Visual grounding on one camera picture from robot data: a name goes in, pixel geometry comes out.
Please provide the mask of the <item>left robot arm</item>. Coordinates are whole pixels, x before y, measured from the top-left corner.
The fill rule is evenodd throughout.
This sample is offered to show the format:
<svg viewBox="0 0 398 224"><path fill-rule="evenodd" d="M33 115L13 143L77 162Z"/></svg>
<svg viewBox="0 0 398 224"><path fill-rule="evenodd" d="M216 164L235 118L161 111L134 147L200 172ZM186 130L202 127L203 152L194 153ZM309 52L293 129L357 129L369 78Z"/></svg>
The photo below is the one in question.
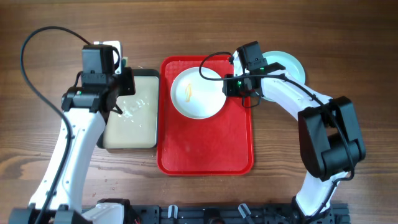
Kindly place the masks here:
<svg viewBox="0 0 398 224"><path fill-rule="evenodd" d="M95 146L119 96L135 94L132 69L119 41L94 42L82 49L83 70L63 94L60 133L49 166L27 208L15 208L9 223L131 223L125 199L104 199L82 210L83 188Z"/></svg>

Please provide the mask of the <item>green and yellow sponge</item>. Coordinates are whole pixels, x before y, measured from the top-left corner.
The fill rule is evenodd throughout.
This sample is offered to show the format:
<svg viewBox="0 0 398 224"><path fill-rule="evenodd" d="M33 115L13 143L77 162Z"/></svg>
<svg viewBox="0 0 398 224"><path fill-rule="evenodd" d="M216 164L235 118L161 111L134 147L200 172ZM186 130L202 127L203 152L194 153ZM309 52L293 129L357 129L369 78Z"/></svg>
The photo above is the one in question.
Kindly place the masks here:
<svg viewBox="0 0 398 224"><path fill-rule="evenodd" d="M128 58L127 57L123 57L123 59L121 60L122 67L127 67L127 64L128 64Z"/></svg>

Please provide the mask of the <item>white plate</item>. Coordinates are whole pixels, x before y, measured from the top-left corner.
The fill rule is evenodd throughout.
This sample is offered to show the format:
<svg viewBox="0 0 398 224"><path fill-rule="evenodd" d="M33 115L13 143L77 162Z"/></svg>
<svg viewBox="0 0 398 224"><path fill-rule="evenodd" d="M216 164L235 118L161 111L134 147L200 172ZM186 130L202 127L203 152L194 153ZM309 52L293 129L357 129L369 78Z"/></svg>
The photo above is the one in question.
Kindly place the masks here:
<svg viewBox="0 0 398 224"><path fill-rule="evenodd" d="M192 67L172 82L170 96L175 109L191 119L207 119L217 114L226 102L223 82L209 68Z"/></svg>

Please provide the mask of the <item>pale green plate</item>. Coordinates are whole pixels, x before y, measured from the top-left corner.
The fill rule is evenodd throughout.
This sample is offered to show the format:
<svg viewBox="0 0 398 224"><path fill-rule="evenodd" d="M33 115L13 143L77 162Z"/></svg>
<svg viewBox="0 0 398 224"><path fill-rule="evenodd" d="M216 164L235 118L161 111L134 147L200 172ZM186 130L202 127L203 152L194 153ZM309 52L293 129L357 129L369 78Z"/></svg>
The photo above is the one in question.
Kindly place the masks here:
<svg viewBox="0 0 398 224"><path fill-rule="evenodd" d="M264 52L262 55L267 60L268 64L275 62L280 63L298 82L302 84L305 83L306 75L304 67L293 55L282 51L269 51Z"/></svg>

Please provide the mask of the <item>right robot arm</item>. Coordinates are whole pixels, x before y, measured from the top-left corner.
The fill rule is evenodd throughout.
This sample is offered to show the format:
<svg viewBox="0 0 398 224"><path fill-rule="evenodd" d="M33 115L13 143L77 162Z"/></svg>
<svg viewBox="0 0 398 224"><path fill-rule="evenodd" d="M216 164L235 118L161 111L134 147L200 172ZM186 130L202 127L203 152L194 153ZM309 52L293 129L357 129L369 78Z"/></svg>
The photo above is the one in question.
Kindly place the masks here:
<svg viewBox="0 0 398 224"><path fill-rule="evenodd" d="M307 174L294 200L302 220L314 221L329 209L338 184L351 181L356 164L366 156L352 101L309 88L283 62L269 62L256 41L238 47L229 62L233 74L225 75L227 96L269 98L297 120Z"/></svg>

